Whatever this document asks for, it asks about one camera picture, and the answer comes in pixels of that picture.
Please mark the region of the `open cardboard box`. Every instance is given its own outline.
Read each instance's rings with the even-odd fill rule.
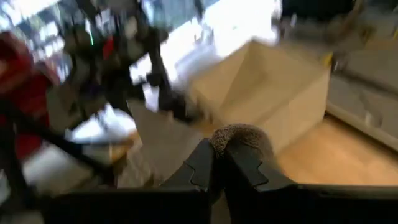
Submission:
[[[262,128],[278,153],[323,119],[330,72],[307,55],[252,39],[195,75],[189,97],[217,126]]]

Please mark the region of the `red chair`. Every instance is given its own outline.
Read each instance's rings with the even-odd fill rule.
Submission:
[[[46,71],[39,70],[33,64],[29,49],[10,32],[0,34],[0,49],[1,97],[48,126],[45,94],[52,82],[47,78]],[[0,116],[0,125],[6,122],[5,117]],[[42,142],[40,137],[18,130],[16,137],[18,158],[25,159],[38,150]]]

